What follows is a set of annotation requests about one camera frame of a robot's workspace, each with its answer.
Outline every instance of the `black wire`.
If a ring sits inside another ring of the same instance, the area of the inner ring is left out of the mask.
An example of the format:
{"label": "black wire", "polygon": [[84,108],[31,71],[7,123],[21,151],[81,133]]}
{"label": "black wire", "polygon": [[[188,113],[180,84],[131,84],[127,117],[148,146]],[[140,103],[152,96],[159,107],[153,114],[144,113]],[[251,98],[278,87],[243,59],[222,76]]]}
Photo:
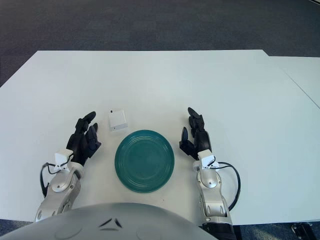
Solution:
{"label": "black wire", "polygon": [[219,163],[219,164],[225,164],[226,166],[221,166],[221,167],[210,167],[210,168],[211,168],[211,169],[232,168],[232,169],[234,170],[235,174],[236,174],[236,179],[237,179],[237,181],[238,181],[238,188],[237,188],[237,191],[236,191],[236,194],[235,194],[234,200],[233,200],[233,202],[231,203],[231,205],[229,206],[229,211],[231,211],[231,210],[235,207],[235,205],[236,205],[236,203],[237,203],[237,201],[238,201],[238,199],[239,199],[240,190],[241,190],[241,180],[240,180],[240,175],[239,175],[239,173],[238,173],[237,169],[236,169],[234,166],[232,166],[230,163],[223,162],[223,161],[219,161],[218,163]]}
{"label": "black wire", "polygon": [[216,161],[216,156],[213,155],[213,157],[214,157],[213,162],[210,162],[210,163],[207,165],[208,167],[210,167],[210,165],[211,165],[211,164],[214,164],[214,162]]}
{"label": "black wire", "polygon": [[48,165],[48,163],[45,163],[42,168],[41,168],[41,171],[40,171],[40,185],[41,185],[41,190],[42,190],[42,194],[44,197],[47,196],[47,192],[48,192],[48,186],[49,186],[49,183],[45,186],[44,184],[44,177],[42,175],[42,172],[44,171],[44,168]]}
{"label": "black wire", "polygon": [[54,167],[56,165],[46,162],[44,165],[42,165],[42,168],[41,168],[41,171],[40,171],[40,185],[41,185],[41,190],[42,190],[42,194],[43,194],[44,197],[47,196],[48,186],[49,186],[49,183],[47,183],[46,186],[45,186],[45,183],[44,183],[43,171],[44,171],[45,167],[48,168],[49,174],[52,174],[52,175],[56,174],[56,173],[58,173],[60,171],[60,170],[58,170],[56,172],[51,172],[49,166]]}

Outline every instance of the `white connector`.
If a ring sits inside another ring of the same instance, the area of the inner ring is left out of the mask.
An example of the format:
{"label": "white connector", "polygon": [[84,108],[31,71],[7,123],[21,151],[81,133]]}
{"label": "white connector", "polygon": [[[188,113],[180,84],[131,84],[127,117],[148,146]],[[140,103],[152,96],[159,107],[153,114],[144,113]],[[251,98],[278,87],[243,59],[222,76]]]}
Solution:
{"label": "white connector", "polygon": [[125,112],[123,109],[110,110],[109,112],[110,131],[128,127]]}

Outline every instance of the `white table surface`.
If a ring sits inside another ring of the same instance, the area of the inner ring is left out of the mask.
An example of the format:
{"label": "white table surface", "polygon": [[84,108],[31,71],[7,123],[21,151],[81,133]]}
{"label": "white table surface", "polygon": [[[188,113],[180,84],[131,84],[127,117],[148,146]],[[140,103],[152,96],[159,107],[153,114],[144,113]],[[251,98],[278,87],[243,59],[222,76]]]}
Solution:
{"label": "white table surface", "polygon": [[[193,159],[179,149],[189,106],[203,114],[217,160],[241,176],[233,224],[320,219],[320,110],[262,50],[38,51],[0,88],[0,218],[34,220],[42,164],[96,111],[102,146],[73,207],[145,203],[200,224]],[[115,108],[128,129],[109,131]],[[124,187],[114,167],[122,139],[140,129],[166,137],[175,156],[168,183],[147,194]],[[231,203],[236,177],[220,174]]]}
{"label": "white table surface", "polygon": [[271,56],[320,108],[320,57]]}

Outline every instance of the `robotic arm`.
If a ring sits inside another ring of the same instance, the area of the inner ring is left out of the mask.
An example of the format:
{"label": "robotic arm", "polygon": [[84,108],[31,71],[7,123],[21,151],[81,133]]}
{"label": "robotic arm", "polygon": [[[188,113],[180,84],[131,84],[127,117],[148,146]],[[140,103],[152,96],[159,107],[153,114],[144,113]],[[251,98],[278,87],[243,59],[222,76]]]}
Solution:
{"label": "robotic arm", "polygon": [[[42,166],[40,183],[45,199],[36,213],[35,222],[71,209],[80,192],[80,179],[84,176],[84,165],[101,145],[97,138],[98,124],[95,123],[89,127],[95,116],[96,112],[93,111],[84,118],[80,118],[66,149],[55,153],[55,164],[46,163]],[[50,174],[55,174],[47,186],[44,185],[42,175],[45,167]]]}
{"label": "robotic arm", "polygon": [[[237,170],[229,163],[220,162],[227,166],[219,167],[216,157],[212,153],[209,134],[205,131],[205,123],[202,115],[188,108],[189,124],[194,143],[188,140],[188,131],[182,129],[180,149],[196,161],[192,167],[196,171],[196,183],[200,192],[200,204],[202,208],[202,228],[219,240],[236,240],[230,212],[236,204],[240,194],[240,177]],[[221,193],[222,180],[216,172],[220,168],[232,167],[238,179],[238,191],[235,201],[228,207]]]}

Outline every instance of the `teal plate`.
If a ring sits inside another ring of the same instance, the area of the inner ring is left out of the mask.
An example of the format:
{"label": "teal plate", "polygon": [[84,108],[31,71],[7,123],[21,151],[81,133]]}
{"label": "teal plate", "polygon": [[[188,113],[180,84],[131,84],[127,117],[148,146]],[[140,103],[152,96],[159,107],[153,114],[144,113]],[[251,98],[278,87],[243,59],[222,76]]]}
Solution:
{"label": "teal plate", "polygon": [[122,140],[115,153],[114,166],[128,189],[150,193],[169,180],[175,156],[170,143],[161,134],[139,130]]}

